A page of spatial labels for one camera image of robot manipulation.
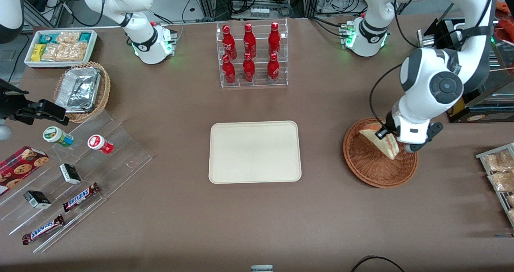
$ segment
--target snack package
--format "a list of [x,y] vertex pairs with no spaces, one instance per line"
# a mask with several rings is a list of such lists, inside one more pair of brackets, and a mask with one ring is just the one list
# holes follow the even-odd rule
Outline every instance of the snack package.
[[39,43],[40,44],[57,43],[57,37],[59,37],[59,34],[41,35],[41,38],[39,39]]
[[24,146],[0,163],[0,196],[49,161],[46,153]]
[[57,43],[77,43],[80,38],[80,32],[61,32],[57,37]]
[[57,61],[57,52],[59,52],[59,45],[57,43],[46,44],[45,51],[41,55],[41,61]]
[[491,182],[498,192],[510,192],[514,190],[514,174],[512,172],[501,172],[491,175]]
[[508,196],[508,197],[507,197],[507,202],[509,203],[509,205],[510,205],[511,207],[513,207],[513,208],[514,208],[514,195],[510,195],[510,196]]
[[506,172],[514,168],[514,159],[507,149],[483,157],[492,172]]
[[88,44],[77,43],[48,43],[41,61],[82,61],[86,55]]
[[45,52],[46,45],[45,44],[36,44],[34,45],[34,50],[31,55],[31,61],[41,61],[41,55]]
[[90,41],[90,38],[91,38],[91,33],[82,33],[82,34],[80,34],[79,41],[83,41],[85,43],[88,43]]

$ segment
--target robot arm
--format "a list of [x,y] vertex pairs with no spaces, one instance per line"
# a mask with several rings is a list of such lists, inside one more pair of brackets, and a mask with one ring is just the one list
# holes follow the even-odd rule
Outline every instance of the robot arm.
[[[349,21],[351,26],[346,35],[349,37],[345,47],[359,56],[369,57],[377,54],[386,39],[386,32],[394,19],[394,0],[365,0],[368,11],[364,18]],[[406,3],[409,0],[397,0]]]
[[85,0],[88,7],[104,14],[123,27],[136,55],[147,64],[156,64],[173,54],[169,29],[152,25],[143,11],[152,7],[153,0]]
[[22,32],[23,1],[0,0],[0,44],[13,41]]
[[[393,105],[387,116],[386,127],[396,131],[400,142],[408,145],[409,151],[417,151],[431,140],[433,117],[447,111],[462,96],[465,89],[477,87],[475,82],[487,78],[487,62],[481,60],[489,41],[489,0],[448,0],[464,12],[466,39],[461,51],[421,48],[412,52],[402,64],[400,83],[405,95]],[[474,86],[467,86],[475,78]]]

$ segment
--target red bottle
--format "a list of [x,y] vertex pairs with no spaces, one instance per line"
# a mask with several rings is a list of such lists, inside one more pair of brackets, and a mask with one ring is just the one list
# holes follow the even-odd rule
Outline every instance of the red bottle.
[[226,84],[234,85],[235,84],[235,68],[234,65],[230,62],[230,57],[227,54],[223,54],[223,74],[226,80]]
[[280,34],[279,34],[279,24],[277,22],[271,23],[271,32],[268,37],[268,45],[269,45],[269,55],[273,52],[279,54],[280,51]]
[[277,61],[277,54],[272,53],[270,61],[268,62],[268,82],[277,83],[279,80],[279,62]]
[[250,53],[245,53],[245,61],[243,62],[243,70],[245,71],[246,82],[252,83],[255,79],[255,63],[253,63]]
[[257,44],[255,43],[255,34],[252,31],[252,24],[245,24],[245,37],[243,38],[245,44],[245,52],[250,53],[252,58],[257,56]]
[[223,25],[223,49],[225,50],[225,54],[230,56],[230,59],[235,60],[237,58],[237,51],[235,50],[235,40],[234,36],[230,34],[230,27],[228,25]]

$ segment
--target table surface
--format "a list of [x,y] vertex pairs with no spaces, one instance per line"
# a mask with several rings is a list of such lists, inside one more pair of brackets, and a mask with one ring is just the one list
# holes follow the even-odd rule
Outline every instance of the table surface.
[[[414,40],[434,17],[400,21]],[[407,184],[368,186],[347,167],[342,138],[371,116],[371,86],[412,48],[394,24],[379,54],[362,58],[341,50],[338,38],[312,21],[288,23],[290,85],[258,90],[221,89],[216,23],[186,25],[176,56],[158,65],[134,56],[121,28],[97,29],[92,59],[112,80],[108,111],[154,158],[42,254],[0,225],[0,270],[248,271],[273,264],[277,272],[341,272],[377,255],[410,272],[512,271],[514,239],[493,237],[512,230],[474,158],[512,142],[512,124],[447,124],[419,152]],[[32,100],[52,99],[62,72],[28,67],[21,87]],[[398,81],[394,72],[376,90],[380,115],[402,95]],[[278,120],[299,127],[298,182],[209,182],[213,124]],[[0,143],[1,158],[23,145],[50,148],[41,139],[50,122],[8,124],[15,133]],[[372,270],[395,271],[381,260],[358,271]]]

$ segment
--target orange object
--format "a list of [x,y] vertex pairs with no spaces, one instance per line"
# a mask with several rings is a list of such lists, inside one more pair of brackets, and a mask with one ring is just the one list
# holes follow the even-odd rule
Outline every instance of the orange object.
[[501,19],[498,22],[498,27],[503,28],[507,34],[510,36],[510,40],[512,42],[512,39],[514,39],[514,22],[510,20]]
[[496,1],[496,9],[506,12],[507,14],[510,13],[509,6],[505,2]]
[[343,155],[352,172],[363,182],[378,188],[394,188],[408,182],[418,166],[418,154],[407,153],[404,144],[398,142],[400,152],[394,160],[389,159],[365,136],[359,133],[366,125],[375,123],[375,118],[355,122],[343,140]]

